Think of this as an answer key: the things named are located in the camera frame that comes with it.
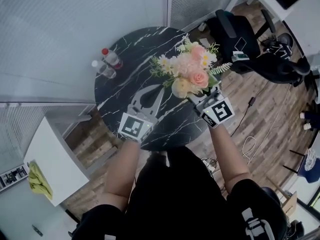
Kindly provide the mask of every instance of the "bottle with white cap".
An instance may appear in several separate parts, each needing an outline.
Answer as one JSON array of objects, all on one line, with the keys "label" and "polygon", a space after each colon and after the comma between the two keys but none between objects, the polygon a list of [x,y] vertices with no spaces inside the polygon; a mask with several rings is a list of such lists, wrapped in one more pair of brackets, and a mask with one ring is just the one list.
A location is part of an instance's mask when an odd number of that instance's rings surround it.
[{"label": "bottle with white cap", "polygon": [[113,50],[103,48],[101,52],[104,60],[107,63],[109,63],[113,68],[115,68],[116,70],[122,68],[123,62]]},{"label": "bottle with white cap", "polygon": [[104,75],[109,79],[115,78],[117,75],[116,71],[102,60],[94,60],[91,65],[98,74]]}]

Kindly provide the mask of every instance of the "white bottle cap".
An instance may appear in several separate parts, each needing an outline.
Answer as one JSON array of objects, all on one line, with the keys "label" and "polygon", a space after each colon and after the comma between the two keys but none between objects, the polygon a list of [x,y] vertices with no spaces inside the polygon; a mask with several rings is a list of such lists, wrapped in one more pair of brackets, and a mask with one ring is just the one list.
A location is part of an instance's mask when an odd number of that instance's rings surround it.
[{"label": "white bottle cap", "polygon": [[99,64],[98,61],[94,60],[94,61],[92,61],[91,66],[96,68],[98,66],[98,64]]}]

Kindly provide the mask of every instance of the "flower bouquet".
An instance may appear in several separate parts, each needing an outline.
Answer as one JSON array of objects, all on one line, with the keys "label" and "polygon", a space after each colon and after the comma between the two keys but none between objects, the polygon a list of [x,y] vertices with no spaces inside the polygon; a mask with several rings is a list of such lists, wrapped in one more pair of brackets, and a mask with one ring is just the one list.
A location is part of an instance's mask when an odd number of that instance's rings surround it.
[{"label": "flower bouquet", "polygon": [[167,58],[161,55],[159,58],[152,58],[150,73],[154,77],[168,76],[169,79],[163,82],[163,86],[171,86],[173,95],[181,99],[185,99],[188,94],[209,92],[218,83],[214,75],[231,66],[231,63],[225,63],[214,67],[218,46],[214,43],[205,49],[185,36],[182,45],[176,48],[178,56]]}]

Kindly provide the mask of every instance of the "black sleeve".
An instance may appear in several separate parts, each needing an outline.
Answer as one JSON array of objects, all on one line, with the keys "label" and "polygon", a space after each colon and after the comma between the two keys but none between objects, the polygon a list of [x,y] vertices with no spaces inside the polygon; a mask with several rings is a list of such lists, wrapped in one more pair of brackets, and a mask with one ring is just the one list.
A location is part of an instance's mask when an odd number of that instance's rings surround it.
[{"label": "black sleeve", "polygon": [[245,230],[248,225],[242,212],[248,208],[251,208],[254,218],[266,220],[269,223],[274,239],[283,239],[287,233],[287,218],[280,201],[267,194],[253,180],[244,179],[235,184],[227,198],[227,203],[232,217],[236,219],[238,230],[244,233],[244,239],[247,238]]},{"label": "black sleeve", "polygon": [[83,214],[72,240],[104,240],[105,235],[117,236],[124,214],[116,207],[102,204]]}]

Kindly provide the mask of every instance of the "black t-shirt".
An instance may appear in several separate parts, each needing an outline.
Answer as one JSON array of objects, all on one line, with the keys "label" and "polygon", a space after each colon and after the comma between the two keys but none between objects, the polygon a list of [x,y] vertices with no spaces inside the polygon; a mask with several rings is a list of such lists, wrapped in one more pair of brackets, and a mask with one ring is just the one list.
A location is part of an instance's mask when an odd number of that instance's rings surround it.
[{"label": "black t-shirt", "polygon": [[247,208],[268,221],[276,240],[286,234],[280,205],[254,181],[238,182],[225,200],[217,187],[181,179],[137,186],[126,212],[106,204],[94,207],[83,215],[72,239],[250,239],[242,216]]}]

